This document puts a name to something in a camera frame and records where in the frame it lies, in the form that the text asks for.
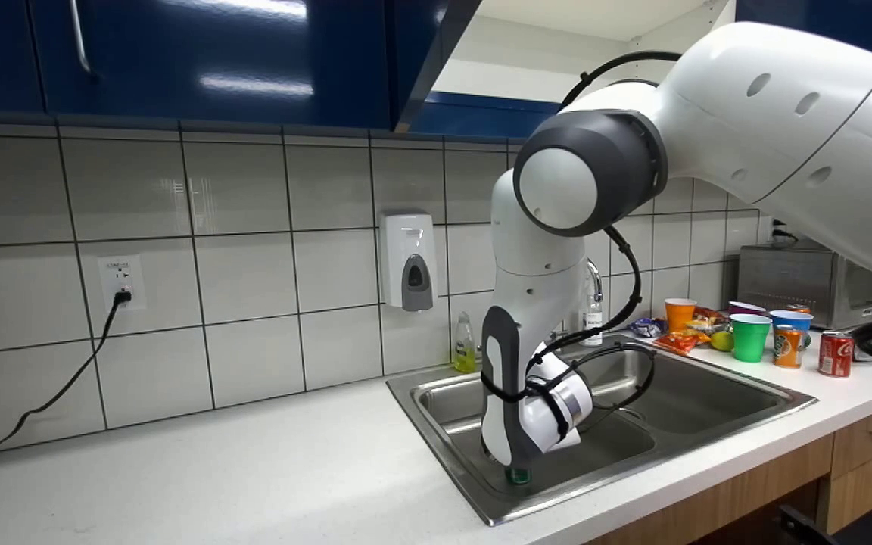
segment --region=white countertop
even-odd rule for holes
[[[386,382],[0,454],[0,543],[583,543],[872,415],[853,378],[734,365],[819,397],[555,508],[484,525]]]

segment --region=drink can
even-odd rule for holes
[[[853,365],[853,335],[840,331],[825,331],[821,335],[821,371],[848,378]]]
[[[802,331],[797,326],[776,326],[776,365],[795,365],[802,363]]]

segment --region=sink basin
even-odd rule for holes
[[[571,495],[604,487],[651,462],[678,457],[745,426],[814,401],[806,392],[776,387],[730,368],[649,352],[627,335],[609,335],[614,352],[571,348],[565,361],[589,361],[585,382],[598,405],[612,405],[637,389],[654,361],[654,385],[627,408],[598,408],[580,429],[583,445],[545,454],[507,477],[481,445],[478,376],[417,371],[392,378],[392,392],[428,439],[462,494],[489,521],[511,521]]]

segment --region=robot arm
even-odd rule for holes
[[[511,466],[575,443],[583,378],[523,397],[523,368],[575,313],[583,237],[674,178],[711,182],[872,269],[872,50],[730,25],[661,87],[614,84],[548,119],[494,187],[496,287],[484,321],[489,450]]]

